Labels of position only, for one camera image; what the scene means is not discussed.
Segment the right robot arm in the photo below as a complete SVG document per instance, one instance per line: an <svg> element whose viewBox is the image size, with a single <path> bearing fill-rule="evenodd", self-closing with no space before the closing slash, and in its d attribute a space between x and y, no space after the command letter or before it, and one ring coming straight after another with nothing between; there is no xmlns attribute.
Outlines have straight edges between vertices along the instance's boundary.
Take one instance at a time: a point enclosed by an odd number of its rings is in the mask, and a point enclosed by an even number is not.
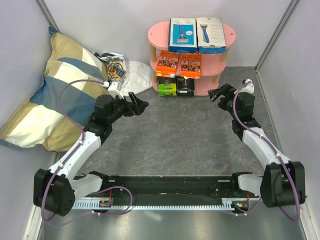
<svg viewBox="0 0 320 240"><path fill-rule="evenodd" d="M232 130L260 161L262 176L239 172L229 184L235 197L250 192L261 197L268 208L300 205L306 200L305 168L299 161L291 161L267 138L261 125L254 118L255 90L247 79L241 89L229 84L208 91L212 102L232 116Z"/></svg>

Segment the striped blue beige pillow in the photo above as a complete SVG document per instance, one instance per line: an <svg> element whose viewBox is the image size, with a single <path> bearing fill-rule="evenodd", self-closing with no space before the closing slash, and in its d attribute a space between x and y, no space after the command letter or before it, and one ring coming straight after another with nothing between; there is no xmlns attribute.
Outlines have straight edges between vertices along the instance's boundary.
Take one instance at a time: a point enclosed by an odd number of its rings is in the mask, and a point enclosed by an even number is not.
<svg viewBox="0 0 320 240"><path fill-rule="evenodd" d="M81 135L97 97L108 94L105 65L54 26L48 28L52 53L41 86L0 129L1 145L67 152Z"/></svg>

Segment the black green razor box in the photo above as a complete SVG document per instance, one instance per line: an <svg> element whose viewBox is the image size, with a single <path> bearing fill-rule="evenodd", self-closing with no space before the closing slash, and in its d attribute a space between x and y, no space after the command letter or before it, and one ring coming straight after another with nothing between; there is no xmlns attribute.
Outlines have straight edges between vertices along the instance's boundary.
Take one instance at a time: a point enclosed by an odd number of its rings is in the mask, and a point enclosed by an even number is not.
<svg viewBox="0 0 320 240"><path fill-rule="evenodd" d="M178 76L176 94L178 97L193 97L195 94L195 80L193 78Z"/></svg>

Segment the blue razor box clear front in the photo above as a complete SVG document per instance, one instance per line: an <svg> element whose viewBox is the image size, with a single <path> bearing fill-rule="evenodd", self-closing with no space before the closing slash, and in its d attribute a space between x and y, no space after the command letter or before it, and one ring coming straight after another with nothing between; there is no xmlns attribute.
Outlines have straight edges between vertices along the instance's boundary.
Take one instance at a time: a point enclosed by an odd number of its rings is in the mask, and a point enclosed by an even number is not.
<svg viewBox="0 0 320 240"><path fill-rule="evenodd" d="M171 18L168 30L168 51L195 54L198 50L195 18Z"/></svg>

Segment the green black razor pack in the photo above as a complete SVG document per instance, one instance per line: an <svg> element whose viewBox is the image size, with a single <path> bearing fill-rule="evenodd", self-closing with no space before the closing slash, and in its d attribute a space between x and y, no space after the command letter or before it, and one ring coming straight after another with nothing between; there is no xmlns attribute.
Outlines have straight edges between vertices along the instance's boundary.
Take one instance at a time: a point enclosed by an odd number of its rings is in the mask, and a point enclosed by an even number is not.
<svg viewBox="0 0 320 240"><path fill-rule="evenodd" d="M158 96L168 97L177 95L177 80L174 77L158 77Z"/></svg>

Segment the white blue razor box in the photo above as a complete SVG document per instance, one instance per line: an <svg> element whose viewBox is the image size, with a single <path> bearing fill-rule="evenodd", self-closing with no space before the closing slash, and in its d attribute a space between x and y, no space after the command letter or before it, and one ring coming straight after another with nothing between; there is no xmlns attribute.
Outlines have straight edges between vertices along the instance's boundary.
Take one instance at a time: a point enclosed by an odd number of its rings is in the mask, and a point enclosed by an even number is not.
<svg viewBox="0 0 320 240"><path fill-rule="evenodd" d="M197 17L196 28L200 54L222 54L227 51L221 17Z"/></svg>

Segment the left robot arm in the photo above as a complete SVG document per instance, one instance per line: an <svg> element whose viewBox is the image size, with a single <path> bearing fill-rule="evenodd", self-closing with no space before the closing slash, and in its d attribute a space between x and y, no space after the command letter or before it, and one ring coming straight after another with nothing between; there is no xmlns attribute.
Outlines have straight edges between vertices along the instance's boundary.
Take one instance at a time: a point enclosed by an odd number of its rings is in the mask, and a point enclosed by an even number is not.
<svg viewBox="0 0 320 240"><path fill-rule="evenodd" d="M80 179L75 176L87 159L110 136L112 125L121 117L141 115L149 106L133 93L130 100L111 95L96 99L94 112L76 143L49 169L39 169L34 175L33 204L61 217L67 215L74 203L95 193L106 196L110 185L97 174L90 173Z"/></svg>

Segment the pink three-tier shelf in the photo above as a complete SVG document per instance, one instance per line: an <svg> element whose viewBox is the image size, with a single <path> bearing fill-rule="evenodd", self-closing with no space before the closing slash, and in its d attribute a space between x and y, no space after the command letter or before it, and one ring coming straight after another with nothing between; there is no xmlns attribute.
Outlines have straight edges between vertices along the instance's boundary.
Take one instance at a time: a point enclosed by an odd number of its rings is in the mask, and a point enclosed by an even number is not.
<svg viewBox="0 0 320 240"><path fill-rule="evenodd" d="M152 87L158 91L158 80L156 77L156 66L158 64L161 50L168 49L168 34L170 23L168 21L153 25L148 31L150 43L150 66L152 68ZM201 57L201 77L194 80L195 96L206 96L208 90L219 87L219 81L227 65L230 47L236 40L236 33L232 27L223 24L226 52L216 54L203 54Z"/></svg>

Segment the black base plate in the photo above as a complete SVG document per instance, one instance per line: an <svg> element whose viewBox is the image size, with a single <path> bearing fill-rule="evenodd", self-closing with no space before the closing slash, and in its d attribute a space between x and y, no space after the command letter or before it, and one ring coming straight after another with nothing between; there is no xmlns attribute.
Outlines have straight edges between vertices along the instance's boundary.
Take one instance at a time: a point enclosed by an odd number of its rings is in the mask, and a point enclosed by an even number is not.
<svg viewBox="0 0 320 240"><path fill-rule="evenodd" d="M231 176L108 176L101 189L126 187L134 205L218 205L222 199L257 199L237 189Z"/></svg>

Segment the orange razor box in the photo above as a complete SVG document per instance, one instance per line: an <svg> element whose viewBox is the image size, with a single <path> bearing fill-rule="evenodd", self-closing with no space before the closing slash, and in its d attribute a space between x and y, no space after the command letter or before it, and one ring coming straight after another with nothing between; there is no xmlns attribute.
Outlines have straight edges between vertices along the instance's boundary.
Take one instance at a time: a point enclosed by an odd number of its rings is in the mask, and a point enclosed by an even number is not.
<svg viewBox="0 0 320 240"><path fill-rule="evenodd" d="M180 54L177 52L161 50L155 71L156 76L174 78L176 75L179 57Z"/></svg>
<svg viewBox="0 0 320 240"><path fill-rule="evenodd" d="M202 55L200 53L182 54L180 75L184 78L200 78L202 75Z"/></svg>

